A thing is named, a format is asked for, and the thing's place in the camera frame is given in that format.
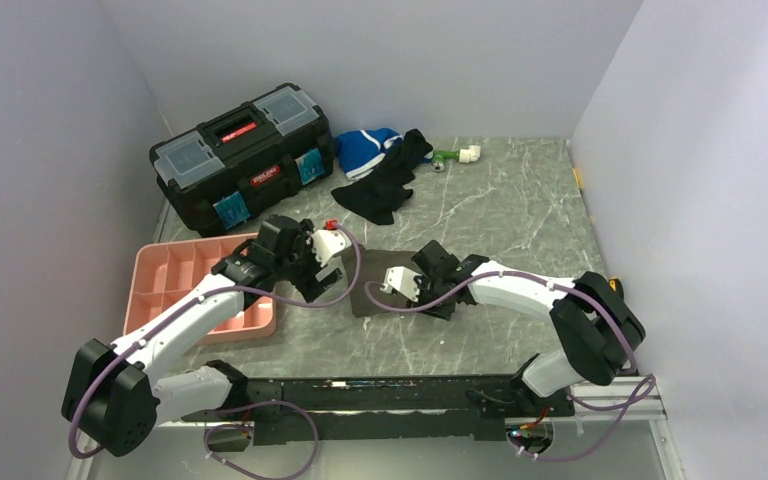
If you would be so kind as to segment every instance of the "pink organizer tray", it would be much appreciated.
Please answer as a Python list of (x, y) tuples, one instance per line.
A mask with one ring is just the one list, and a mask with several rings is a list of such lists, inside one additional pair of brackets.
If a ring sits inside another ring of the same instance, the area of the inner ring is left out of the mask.
[[(146, 245), (137, 253), (131, 297), (125, 315), (125, 335), (168, 309), (210, 273), (220, 258), (229, 255), (254, 234)], [(242, 314), (214, 328), (198, 345), (268, 337), (275, 332), (271, 298), (261, 298)]]

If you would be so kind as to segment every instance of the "white bracket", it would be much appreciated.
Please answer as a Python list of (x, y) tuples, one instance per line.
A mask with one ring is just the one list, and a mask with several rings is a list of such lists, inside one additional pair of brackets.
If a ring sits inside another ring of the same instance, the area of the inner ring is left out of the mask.
[(339, 230), (317, 230), (310, 238), (313, 239), (313, 254), (316, 261), (323, 267), (351, 246), (349, 239)]
[(419, 300), (419, 285), (416, 284), (415, 278), (418, 276), (420, 276), (419, 273), (407, 267), (390, 267), (387, 269), (381, 291), (393, 293), (395, 290), (407, 297), (408, 300), (416, 302)]

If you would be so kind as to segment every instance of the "red label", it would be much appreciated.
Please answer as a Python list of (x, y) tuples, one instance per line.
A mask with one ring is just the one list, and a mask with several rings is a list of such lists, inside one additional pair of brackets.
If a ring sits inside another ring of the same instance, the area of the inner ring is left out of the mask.
[(249, 183), (251, 184), (252, 187), (256, 187), (262, 184), (263, 182), (269, 180), (270, 178), (274, 177), (275, 175), (278, 175), (280, 172), (281, 172), (281, 167), (279, 167), (278, 165), (272, 165), (266, 170), (253, 176), (251, 180), (249, 180)]
[(248, 132), (249, 130), (254, 130), (254, 127), (256, 127), (256, 126), (257, 126), (257, 124), (255, 124), (254, 122), (247, 123), (246, 125), (243, 125), (242, 127), (238, 128), (238, 129), (234, 130), (233, 132), (229, 133), (228, 135), (225, 135), (224, 137), (222, 137), (222, 143), (228, 143), (231, 140), (239, 137), (240, 135)]

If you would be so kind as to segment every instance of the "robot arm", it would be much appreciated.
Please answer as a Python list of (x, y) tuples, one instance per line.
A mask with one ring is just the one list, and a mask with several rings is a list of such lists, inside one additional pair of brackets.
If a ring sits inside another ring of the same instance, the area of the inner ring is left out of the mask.
[[(78, 424), (114, 456), (135, 449), (157, 424), (200, 410), (244, 404), (247, 379), (224, 362), (209, 362), (183, 375), (163, 376), (199, 339), (254, 305), (261, 296), (236, 287), (268, 294), (276, 282), (287, 280), (306, 302), (311, 302), (342, 278), (340, 270), (318, 277), (331, 258), (350, 246), (342, 232), (314, 231), (310, 220), (268, 218), (256, 239), (244, 242), (220, 260), (192, 292), (151, 322), (109, 346), (91, 340), (81, 347), (72, 365), (61, 414), (73, 419), (91, 384), (114, 360), (120, 363), (89, 399)], [(164, 324), (156, 335), (144, 338)], [(140, 348), (129, 352), (135, 343)]]
[(646, 336), (643, 326), (601, 275), (586, 272), (579, 278), (552, 278), (524, 274), (547, 285), (519, 278), (487, 257), (470, 255), (463, 262), (439, 243), (428, 243), (413, 257), (422, 273), (405, 267), (387, 271), (382, 291), (397, 291), (412, 304), (426, 305), (468, 283), (457, 294), (423, 313), (448, 320), (457, 303), (496, 305), (552, 322), (561, 349), (536, 355), (520, 367), (512, 385), (526, 404), (540, 403), (570, 385), (590, 381), (609, 385), (628, 360), (617, 337), (593, 308), (559, 287), (578, 290), (594, 298), (613, 317), (632, 349)]

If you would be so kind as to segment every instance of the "gray marble surface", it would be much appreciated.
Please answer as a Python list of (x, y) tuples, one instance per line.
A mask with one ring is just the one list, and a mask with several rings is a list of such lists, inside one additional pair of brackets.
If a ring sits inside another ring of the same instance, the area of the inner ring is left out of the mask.
[[(335, 165), (329, 178), (233, 233), (257, 231), (272, 213), (311, 218), (317, 225), (337, 218), (367, 248), (418, 250), (437, 239), (460, 258), (476, 253), (551, 276), (604, 274), (563, 140), (429, 141), (446, 150), (481, 145), (481, 159), (449, 164), (442, 173), (419, 167), (408, 185), (414, 196), (396, 212), (395, 225), (376, 226), (337, 205), (330, 191), (347, 180)], [(172, 209), (161, 222), (160, 241), (198, 238)], [(345, 287), (343, 280), (321, 299), (334, 298)], [(278, 292), (295, 293), (288, 284)], [(276, 311), (272, 336), (195, 347), (172, 373), (216, 358), (255, 377), (504, 373), (560, 345), (549, 323), (498, 307), (459, 305), (448, 322), (420, 314), (354, 318), (348, 300), (325, 311), (284, 305)]]

